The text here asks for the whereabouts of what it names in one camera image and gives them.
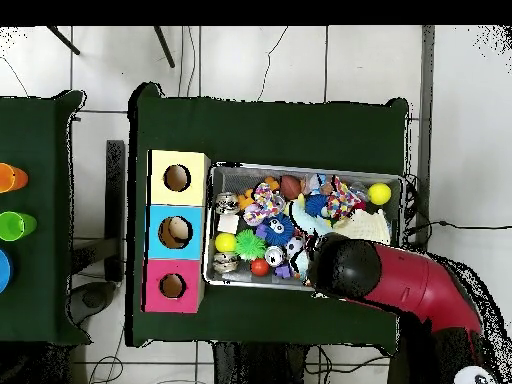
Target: blue block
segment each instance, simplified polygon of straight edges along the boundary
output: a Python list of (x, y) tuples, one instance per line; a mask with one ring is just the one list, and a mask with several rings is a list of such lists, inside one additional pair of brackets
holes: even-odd
[[(148, 259), (201, 259), (202, 214), (201, 207), (151, 205), (149, 210)], [(165, 218), (180, 216), (192, 224), (192, 239), (182, 249), (169, 249), (158, 238), (158, 229)]]

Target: green table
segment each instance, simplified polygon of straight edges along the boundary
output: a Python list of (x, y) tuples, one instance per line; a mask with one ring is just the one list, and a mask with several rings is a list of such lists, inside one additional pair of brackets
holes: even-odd
[(372, 344), (394, 352), (396, 317), (310, 293), (207, 286), (197, 314), (140, 311), (146, 152), (204, 152), (212, 161), (398, 174), (408, 105), (286, 104), (162, 98), (142, 84), (129, 102), (127, 343), (225, 340)]
[(0, 161), (27, 172), (21, 190), (0, 194), (0, 211), (26, 212), (36, 231), (0, 242), (14, 275), (0, 293), (0, 340), (80, 344), (87, 335), (68, 319), (70, 176), (67, 129), (83, 93), (53, 99), (0, 98)]

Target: pink block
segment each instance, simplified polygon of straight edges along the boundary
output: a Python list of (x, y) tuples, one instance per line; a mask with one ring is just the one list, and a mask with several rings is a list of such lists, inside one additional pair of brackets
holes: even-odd
[[(177, 299), (165, 297), (160, 291), (160, 280), (166, 274), (179, 274), (185, 280), (186, 290)], [(196, 313), (201, 301), (201, 261), (185, 259), (149, 259), (146, 279), (145, 312)]]

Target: yellow ball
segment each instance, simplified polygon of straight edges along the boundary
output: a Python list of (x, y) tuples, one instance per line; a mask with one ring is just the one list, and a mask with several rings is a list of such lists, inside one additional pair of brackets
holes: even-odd
[(368, 189), (368, 197), (374, 205), (383, 205), (391, 199), (391, 189), (384, 183), (373, 184)]
[(215, 248), (219, 252), (234, 252), (236, 246), (236, 238), (230, 233), (220, 233), (215, 237)]

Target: cup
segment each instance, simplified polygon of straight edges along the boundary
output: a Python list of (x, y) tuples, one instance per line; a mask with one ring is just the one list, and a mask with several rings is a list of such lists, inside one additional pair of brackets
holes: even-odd
[(0, 163), (0, 193), (19, 190), (25, 187), (27, 183), (28, 175), (25, 171), (7, 163)]
[(7, 284), (9, 284), (11, 275), (12, 265), (9, 256), (0, 249), (0, 293), (2, 293), (5, 290), (5, 287), (7, 287)]
[(4, 212), (0, 214), (0, 239), (16, 241), (29, 235), (36, 229), (37, 221), (33, 216), (18, 213)]

